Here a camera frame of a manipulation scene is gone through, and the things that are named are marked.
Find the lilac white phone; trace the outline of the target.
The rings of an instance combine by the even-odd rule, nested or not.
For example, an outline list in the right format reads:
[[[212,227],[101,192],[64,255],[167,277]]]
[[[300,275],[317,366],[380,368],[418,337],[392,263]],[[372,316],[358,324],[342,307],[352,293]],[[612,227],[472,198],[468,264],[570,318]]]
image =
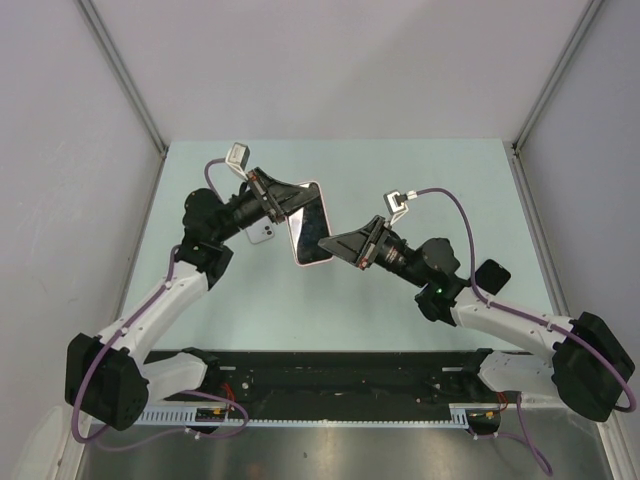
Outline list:
[[[274,224],[268,217],[264,217],[249,226],[246,235],[252,245],[258,245],[275,237]]]

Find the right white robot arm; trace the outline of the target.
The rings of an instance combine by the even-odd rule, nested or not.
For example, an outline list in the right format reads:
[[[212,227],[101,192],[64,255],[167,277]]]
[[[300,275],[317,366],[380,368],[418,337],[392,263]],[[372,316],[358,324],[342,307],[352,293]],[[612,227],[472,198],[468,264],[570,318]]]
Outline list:
[[[419,287],[414,299],[426,319],[477,330],[528,352],[523,359],[498,351],[481,353],[475,367],[461,376],[469,399],[484,401],[495,391],[531,392],[558,398],[596,422],[618,409],[635,365],[599,316],[545,316],[501,304],[495,295],[510,274],[495,261],[481,265],[479,279],[462,279],[448,239],[431,238],[413,249],[380,216],[318,245],[361,270],[378,265]]]

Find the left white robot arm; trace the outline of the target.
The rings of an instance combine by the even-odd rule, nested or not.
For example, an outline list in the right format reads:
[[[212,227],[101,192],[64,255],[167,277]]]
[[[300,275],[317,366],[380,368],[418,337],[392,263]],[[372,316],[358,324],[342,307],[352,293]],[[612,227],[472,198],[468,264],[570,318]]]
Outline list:
[[[259,168],[247,173],[240,193],[228,201],[210,188],[192,191],[184,202],[182,240],[171,249],[155,290],[133,312],[94,336],[78,334],[68,345],[64,394],[74,439],[88,440],[79,430],[81,414],[123,431],[148,403],[176,394],[214,397],[221,387],[214,355],[189,347],[150,363],[149,353],[222,278],[233,256],[227,240],[264,218],[282,223],[319,197],[316,186],[285,183]]]

